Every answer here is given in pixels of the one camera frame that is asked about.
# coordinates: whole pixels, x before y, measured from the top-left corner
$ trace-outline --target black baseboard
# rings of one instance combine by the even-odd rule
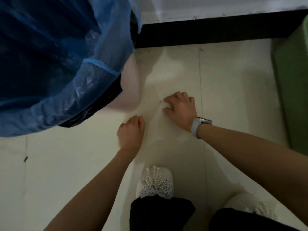
[[[136,48],[288,37],[308,9],[145,24]]]

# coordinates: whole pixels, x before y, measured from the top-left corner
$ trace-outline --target hand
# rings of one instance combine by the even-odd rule
[[[188,97],[186,92],[179,91],[172,96],[164,99],[171,108],[164,108],[163,111],[177,124],[179,127],[190,132],[194,118],[198,117],[195,98]]]
[[[122,123],[118,129],[121,150],[129,151],[135,158],[142,145],[144,129],[145,122],[142,116],[133,116],[125,124]]]

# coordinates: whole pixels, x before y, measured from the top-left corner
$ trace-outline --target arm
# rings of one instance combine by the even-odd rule
[[[190,132],[197,117],[194,98],[177,92],[165,101],[172,108],[164,112]],[[201,124],[197,134],[308,225],[307,156],[250,134],[208,124]]]
[[[101,231],[112,209],[125,171],[137,155],[143,140],[145,122],[133,116],[118,130],[120,150],[56,215],[44,231]]]

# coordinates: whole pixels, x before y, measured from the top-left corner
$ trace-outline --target smartwatch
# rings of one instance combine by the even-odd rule
[[[212,121],[209,120],[209,119],[205,119],[205,118],[200,118],[200,117],[197,117],[193,120],[193,123],[192,123],[192,127],[190,129],[190,132],[192,133],[192,135],[194,137],[196,137],[197,139],[200,139],[197,135],[197,130],[198,130],[198,127],[199,125],[201,125],[202,123],[205,123],[205,124],[212,124]]]

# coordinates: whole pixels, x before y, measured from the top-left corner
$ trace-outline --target green object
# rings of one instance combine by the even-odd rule
[[[291,148],[308,155],[308,16],[274,60]]]

